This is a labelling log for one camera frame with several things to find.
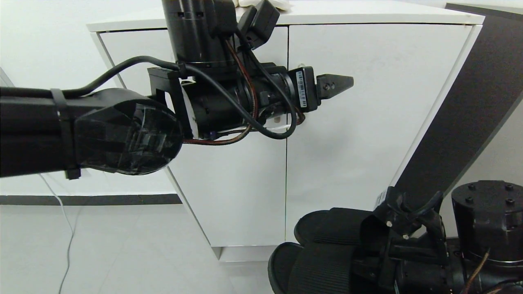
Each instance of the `black plastic cover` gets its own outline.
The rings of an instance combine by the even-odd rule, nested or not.
[[[75,120],[81,167],[144,175],[176,157],[182,145],[181,125],[166,106],[125,89],[102,90],[97,95],[125,95],[127,100]]]
[[[250,7],[240,19],[240,31],[255,49],[265,44],[278,22],[280,12],[269,0],[262,0],[256,7]]]

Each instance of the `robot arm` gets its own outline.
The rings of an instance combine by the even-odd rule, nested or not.
[[[82,167],[143,175],[167,165],[183,143],[232,144],[252,131],[285,139],[304,113],[354,83],[330,74],[315,81],[311,67],[260,63],[252,50],[267,42],[279,17],[268,0],[239,22],[230,0],[163,0],[163,7],[177,63],[137,56],[79,89],[1,89],[1,177],[65,170],[74,179]],[[151,96],[93,92],[141,62],[157,66],[148,69]],[[285,132],[264,127],[284,114],[291,116]]]

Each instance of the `cabinet door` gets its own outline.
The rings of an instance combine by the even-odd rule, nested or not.
[[[353,76],[354,87],[324,100],[288,139],[287,240],[308,212],[374,208],[378,194],[395,184],[436,98],[446,95],[440,91],[470,31],[421,24],[289,28],[290,67]]]
[[[137,55],[174,60],[167,30],[103,33],[101,38],[115,63]],[[278,27],[255,54],[261,62],[286,66],[287,40],[288,28]],[[150,94],[147,67],[138,64],[122,72],[126,87]],[[184,145],[169,166],[212,246],[285,240],[285,140],[251,133],[227,146]]]

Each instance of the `brown cable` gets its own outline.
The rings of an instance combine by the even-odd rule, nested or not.
[[[254,85],[251,80],[251,76],[247,72],[247,69],[245,68],[245,66],[243,65],[241,60],[239,59],[238,55],[236,54],[236,51],[234,50],[232,45],[229,43],[229,41],[225,40],[225,44],[227,45],[227,48],[228,48],[229,52],[231,53],[232,57],[238,64],[238,67],[240,68],[240,72],[242,73],[243,78],[245,79],[245,82],[247,83],[247,86],[249,88],[249,92],[251,93],[251,98],[253,101],[253,118],[257,119],[258,118],[258,98],[256,97],[256,91],[254,90]],[[196,145],[215,145],[215,146],[228,145],[228,144],[236,143],[239,140],[245,138],[251,131],[251,128],[252,128],[251,125],[247,125],[247,127],[243,131],[239,130],[241,132],[241,134],[237,135],[236,137],[234,137],[232,139],[219,140],[219,141],[185,139],[185,140],[183,140],[183,143],[196,144]]]
[[[477,266],[476,270],[474,270],[472,275],[467,280],[467,284],[465,285],[465,287],[461,291],[461,294],[468,294],[469,293],[470,287],[472,286],[472,282],[474,282],[474,279],[480,273],[480,271],[483,268],[483,266],[485,265],[485,262],[487,261],[489,255],[490,255],[490,248],[487,250],[487,252],[483,256],[483,259],[481,260],[480,264]]]

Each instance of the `black cable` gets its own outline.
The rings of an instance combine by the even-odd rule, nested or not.
[[[138,63],[142,62],[149,62],[156,66],[163,67],[165,69],[170,70],[179,70],[179,66],[176,63],[163,61],[151,56],[136,56],[130,59],[127,59],[115,67],[111,68],[107,72],[105,72],[103,75],[98,77],[96,80],[89,83],[87,86],[84,86],[82,88],[78,89],[69,89],[64,90],[64,96],[66,98],[79,98],[80,96],[87,95],[91,93],[92,91],[96,90],[99,86],[101,86],[106,81],[110,80],[112,77],[120,73],[121,71],[125,70],[126,68],[133,66]],[[245,121],[250,123],[254,129],[262,133],[263,135],[272,138],[272,139],[286,139],[288,136],[290,136],[295,126],[295,115],[296,111],[291,108],[291,114],[293,114],[292,121],[294,124],[294,128],[291,125],[291,128],[285,132],[285,133],[274,133],[269,130],[267,130],[263,125],[261,125],[258,121],[256,121],[243,107],[242,105],[216,80],[211,78],[209,75],[207,75],[205,72],[200,70],[199,68],[192,66],[192,65],[186,65],[187,72],[190,74],[193,74],[194,76],[200,77],[203,80],[207,81],[211,86],[213,86],[216,90],[218,90],[227,101],[238,111],[238,113],[242,116]],[[32,88],[13,88],[13,87],[0,87],[0,93],[2,93],[2,96],[15,96],[15,97],[34,97],[34,98],[52,98],[51,91],[46,89],[32,89]],[[287,96],[284,96],[286,98],[286,102],[290,104],[290,101],[288,100]]]
[[[105,82],[119,74],[121,71],[138,63],[149,62],[159,67],[163,67],[169,70],[179,70],[178,64],[174,62],[168,62],[160,60],[151,56],[136,56],[129,58],[121,63],[115,65],[115,67],[109,69],[107,72],[99,76],[97,79],[89,83],[88,85],[77,88],[63,90],[65,98],[80,98],[80,96],[87,95],[98,87],[102,86]],[[1,87],[2,96],[14,96],[14,97],[33,97],[33,98],[52,98],[50,90],[46,89],[34,89],[34,88],[14,88],[14,87]]]
[[[244,47],[244,51],[247,53],[248,57],[254,62],[254,65],[261,71],[261,73],[267,79],[267,81],[283,97],[283,99],[285,100],[285,103],[289,107],[289,111],[290,111],[290,114],[291,114],[291,125],[290,125],[289,129],[286,132],[284,132],[284,133],[274,133],[274,132],[271,132],[271,131],[265,129],[264,131],[268,131],[268,132],[271,133],[271,136],[269,136],[269,135],[265,134],[264,132],[262,132],[261,130],[259,130],[258,128],[255,128],[255,129],[258,130],[260,133],[262,133],[262,134],[264,134],[264,135],[266,135],[268,137],[271,137],[273,139],[286,139],[290,135],[292,135],[292,133],[294,133],[294,130],[296,129],[296,125],[298,124],[298,117],[297,117],[296,109],[295,109],[294,105],[292,104],[292,102],[291,102],[289,96],[287,95],[287,93],[285,93],[285,91],[283,89],[281,89],[272,80],[272,78],[270,77],[270,74],[267,72],[267,70],[265,70],[265,68],[262,66],[262,64],[258,61],[256,56],[254,56],[254,53],[252,52],[252,50],[249,47],[248,40],[245,38],[245,36],[242,34],[242,32],[239,29],[236,30],[236,35],[240,39],[240,43]]]

